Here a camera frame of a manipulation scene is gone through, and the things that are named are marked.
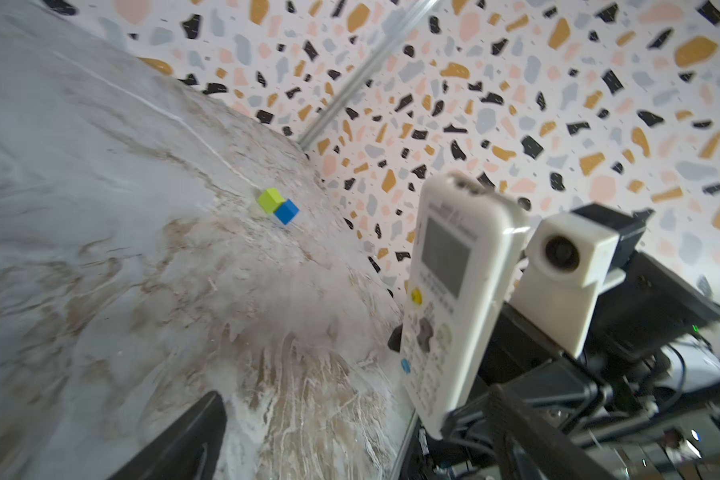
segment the blue cube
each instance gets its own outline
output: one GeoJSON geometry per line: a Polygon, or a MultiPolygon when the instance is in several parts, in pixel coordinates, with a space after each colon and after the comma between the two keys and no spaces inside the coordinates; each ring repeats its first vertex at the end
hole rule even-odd
{"type": "Polygon", "coordinates": [[[283,205],[275,210],[275,216],[277,216],[283,225],[288,225],[293,217],[298,213],[298,207],[294,205],[290,199],[286,200],[283,205]]]}

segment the camera lens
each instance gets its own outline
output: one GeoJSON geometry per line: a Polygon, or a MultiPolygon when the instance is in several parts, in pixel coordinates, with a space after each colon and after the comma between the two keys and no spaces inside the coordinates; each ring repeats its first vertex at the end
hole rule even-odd
{"type": "Polygon", "coordinates": [[[544,249],[547,260],[560,270],[570,272],[579,265],[579,251],[576,246],[564,236],[555,236],[547,241],[544,249]]]}

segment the metal strip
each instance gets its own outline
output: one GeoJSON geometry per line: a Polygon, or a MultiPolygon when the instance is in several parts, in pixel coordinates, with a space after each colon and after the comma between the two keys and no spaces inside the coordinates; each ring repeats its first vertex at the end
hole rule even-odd
{"type": "Polygon", "coordinates": [[[320,116],[298,139],[298,146],[302,150],[307,150],[317,136],[322,133],[328,126],[328,122],[346,106],[349,99],[357,90],[365,85],[365,81],[373,76],[376,71],[382,67],[382,63],[389,57],[393,50],[403,44],[405,39],[422,20],[422,18],[430,13],[432,8],[440,0],[419,0],[408,13],[405,14],[400,25],[396,28],[395,33],[388,35],[382,40],[382,45],[378,50],[373,52],[368,60],[357,67],[342,89],[334,96],[327,108],[320,113],[320,116]]]}

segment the yellow button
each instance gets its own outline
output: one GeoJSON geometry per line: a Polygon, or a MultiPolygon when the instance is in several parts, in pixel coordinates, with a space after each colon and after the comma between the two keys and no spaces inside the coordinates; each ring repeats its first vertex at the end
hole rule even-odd
{"type": "Polygon", "coordinates": [[[414,288],[411,292],[411,300],[416,305],[422,304],[422,291],[418,289],[418,287],[414,288]]]}

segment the yellow-green cube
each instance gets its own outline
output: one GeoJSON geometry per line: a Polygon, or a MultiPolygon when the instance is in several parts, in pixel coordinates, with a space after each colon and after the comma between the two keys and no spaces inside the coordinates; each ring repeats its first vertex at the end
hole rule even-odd
{"type": "Polygon", "coordinates": [[[275,210],[280,207],[280,205],[283,205],[286,202],[286,199],[280,195],[277,188],[268,188],[264,190],[264,193],[261,197],[259,197],[258,202],[264,211],[267,212],[267,215],[272,215],[275,213],[275,210]]]}

